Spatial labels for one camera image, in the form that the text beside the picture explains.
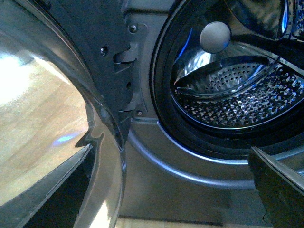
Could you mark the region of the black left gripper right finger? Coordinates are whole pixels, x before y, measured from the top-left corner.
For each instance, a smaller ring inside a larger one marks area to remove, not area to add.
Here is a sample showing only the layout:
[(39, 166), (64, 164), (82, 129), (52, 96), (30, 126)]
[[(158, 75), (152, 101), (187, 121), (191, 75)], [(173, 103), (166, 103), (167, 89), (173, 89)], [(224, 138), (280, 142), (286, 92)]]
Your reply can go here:
[(304, 177), (257, 147), (247, 161), (273, 227), (302, 228)]

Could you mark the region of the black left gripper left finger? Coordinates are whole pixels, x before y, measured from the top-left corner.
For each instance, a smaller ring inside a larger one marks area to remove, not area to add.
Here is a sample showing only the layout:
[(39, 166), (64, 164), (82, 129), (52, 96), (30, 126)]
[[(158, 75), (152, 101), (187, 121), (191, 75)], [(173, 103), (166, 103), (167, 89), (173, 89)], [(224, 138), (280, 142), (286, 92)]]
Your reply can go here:
[(2, 228), (71, 228), (93, 167), (91, 145), (0, 207)]

